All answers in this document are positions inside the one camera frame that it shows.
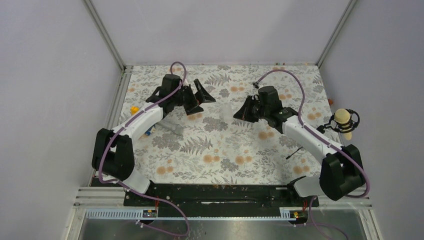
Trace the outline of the yellow blue toy blocks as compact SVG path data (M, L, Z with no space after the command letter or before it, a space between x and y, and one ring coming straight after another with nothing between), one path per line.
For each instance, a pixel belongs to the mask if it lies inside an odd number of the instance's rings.
M132 106L130 108L131 118L126 123L128 135L138 139L145 134L154 124L159 122L163 113L160 107L145 105L143 107Z

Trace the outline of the floral patterned table mat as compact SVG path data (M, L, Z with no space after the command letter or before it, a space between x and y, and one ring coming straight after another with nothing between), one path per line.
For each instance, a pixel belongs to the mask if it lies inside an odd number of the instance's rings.
M302 111L302 119L318 127L332 115L319 69L316 66L270 65L139 65L130 69L130 80L120 121L131 117L130 108L141 108L161 85L165 74L199 79L216 102L205 103L201 113L186 115L176 107L165 120L184 128L183 135L156 126L135 143L135 169L155 183L283 185L302 176L318 176L321 165L291 138L265 121L234 119L253 82L273 86L285 107ZM232 121L223 120L223 104L231 103Z

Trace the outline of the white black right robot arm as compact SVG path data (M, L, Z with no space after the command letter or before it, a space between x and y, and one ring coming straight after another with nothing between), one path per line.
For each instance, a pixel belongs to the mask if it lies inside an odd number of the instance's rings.
M270 127L301 145L320 163L318 176L304 176L290 182L293 188L287 191L286 198L291 205L299 206L309 196L325 195L333 201L351 198L351 193L362 186L366 188L360 196L369 193L370 180L365 174L359 149L326 138L303 121L299 110L284 107L273 86L261 87L256 95L247 96L233 117L250 123L267 121Z

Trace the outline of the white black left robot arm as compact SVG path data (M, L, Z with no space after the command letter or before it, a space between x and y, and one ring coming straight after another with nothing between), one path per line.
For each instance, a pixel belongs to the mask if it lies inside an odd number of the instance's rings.
M154 202L150 180L135 168L134 145L174 108L183 107L189 116L203 112L201 104L216 102L198 79L194 85L197 92L178 75L166 74L161 85L132 117L112 129L102 128L97 132L91 165L102 183L122 183L126 189L136 191L136 199L144 206Z

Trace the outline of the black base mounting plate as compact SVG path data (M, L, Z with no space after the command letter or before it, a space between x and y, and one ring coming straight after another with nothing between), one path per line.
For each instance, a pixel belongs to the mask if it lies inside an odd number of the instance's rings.
M150 183L146 197L133 192L125 194L125 207L164 209L165 214L206 213L225 216L250 212L269 213L284 208L301 211L307 204L318 207L319 200L300 197L291 185L225 185Z

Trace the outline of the beige foam microphone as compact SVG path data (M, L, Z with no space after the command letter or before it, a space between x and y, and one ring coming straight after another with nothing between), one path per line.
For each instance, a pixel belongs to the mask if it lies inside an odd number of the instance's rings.
M359 124L360 116L356 111L339 108L331 116L327 127L341 134L345 140L350 141L353 138L353 131Z

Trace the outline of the grey cylindrical tool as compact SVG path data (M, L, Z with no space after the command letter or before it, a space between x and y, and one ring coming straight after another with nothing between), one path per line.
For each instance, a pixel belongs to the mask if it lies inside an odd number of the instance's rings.
M157 122L156 124L159 125L162 128L170 130L174 134L177 134L177 135L183 135L184 134L184 128L179 124L172 123L172 122L169 122L169 121L164 120L164 119Z

